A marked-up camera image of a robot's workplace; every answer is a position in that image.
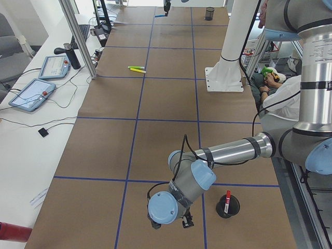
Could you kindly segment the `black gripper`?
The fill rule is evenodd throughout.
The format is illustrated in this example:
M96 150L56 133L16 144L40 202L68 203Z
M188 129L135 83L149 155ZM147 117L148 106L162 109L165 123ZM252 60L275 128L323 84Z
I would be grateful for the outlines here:
M194 223L192 221L192 215L189 211L186 211L186 213L182 217L182 225L183 228L190 228L194 226Z
M163 1L163 10L164 10L164 15L167 16L169 14L171 8L171 0L164 0Z

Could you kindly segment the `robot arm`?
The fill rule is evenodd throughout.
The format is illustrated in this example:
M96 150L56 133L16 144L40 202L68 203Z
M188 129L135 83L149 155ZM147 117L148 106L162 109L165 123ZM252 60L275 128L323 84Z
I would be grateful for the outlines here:
M214 169L259 157L280 157L321 175L331 174L331 1L271 1L266 31L276 39L303 40L299 118L291 128L272 125L253 137L169 155L168 189L147 196L155 229L182 219L193 226L190 206L216 181Z

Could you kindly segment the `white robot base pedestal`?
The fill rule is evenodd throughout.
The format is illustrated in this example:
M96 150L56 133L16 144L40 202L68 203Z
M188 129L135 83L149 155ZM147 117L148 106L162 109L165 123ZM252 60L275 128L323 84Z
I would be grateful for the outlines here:
M243 92L240 62L260 1L234 1L220 60L205 68L208 92Z

